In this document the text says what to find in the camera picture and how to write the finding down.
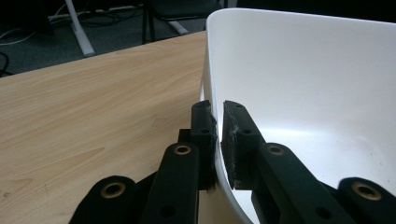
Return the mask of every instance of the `black cable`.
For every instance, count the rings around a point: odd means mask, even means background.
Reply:
[[[140,14],[136,15],[138,9],[141,7],[136,7],[133,11],[133,13],[130,16],[127,17],[122,17],[118,13],[119,12],[113,12],[113,11],[108,11],[108,12],[92,12],[88,14],[82,14],[81,16],[78,17],[79,22],[81,25],[86,26],[86,27],[103,27],[103,26],[112,26],[116,25],[122,21],[129,20],[131,18],[140,16]],[[106,18],[109,19],[109,21],[86,21],[89,19],[97,19],[97,18]],[[59,27],[65,27],[70,24],[71,19],[60,19],[60,20],[54,20],[51,25],[53,29],[59,28]]]
[[[0,77],[2,77],[3,74],[13,75],[13,74],[11,74],[11,73],[9,73],[9,72],[6,71],[7,68],[8,68],[8,63],[9,63],[9,58],[8,58],[8,56],[7,56],[5,53],[3,53],[3,52],[0,52],[0,55],[3,55],[4,58],[6,59],[6,62],[4,63],[3,68],[0,69]]]

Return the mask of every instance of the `desk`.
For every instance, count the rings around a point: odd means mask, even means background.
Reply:
[[[67,223],[102,178],[155,172],[204,57],[201,32],[1,78],[0,223]]]

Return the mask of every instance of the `screw hole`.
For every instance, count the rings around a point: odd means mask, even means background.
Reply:
[[[320,216],[323,219],[331,219],[332,218],[332,213],[324,207],[317,207],[315,209],[315,212],[317,213],[318,216]]]
[[[378,190],[361,182],[353,183],[352,188],[357,194],[365,199],[379,201],[382,198],[382,195]]]
[[[160,212],[162,217],[173,217],[176,214],[176,208],[172,205],[165,206]]]
[[[269,147],[268,150],[276,156],[280,156],[283,155],[283,153],[285,153],[285,150],[283,150],[283,148],[281,147]]]
[[[175,153],[177,155],[187,155],[191,152],[191,148],[188,146],[179,146],[175,148]]]
[[[125,185],[121,182],[114,182],[105,185],[101,190],[103,198],[112,199],[119,197],[125,191]]]

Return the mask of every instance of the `chair leg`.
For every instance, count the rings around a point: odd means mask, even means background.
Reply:
[[[148,11],[148,26],[149,26],[149,35],[151,38],[151,42],[155,42],[155,33],[154,33],[154,17]]]
[[[146,44],[146,27],[147,27],[148,10],[143,6],[143,22],[142,22],[142,45]]]

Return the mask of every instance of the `white bowl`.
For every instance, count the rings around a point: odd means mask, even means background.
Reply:
[[[358,176],[396,194],[395,24],[233,8],[206,27],[202,98],[220,140],[223,102],[235,101],[318,180]],[[219,146],[216,163],[235,212],[258,222],[249,192],[230,190]]]

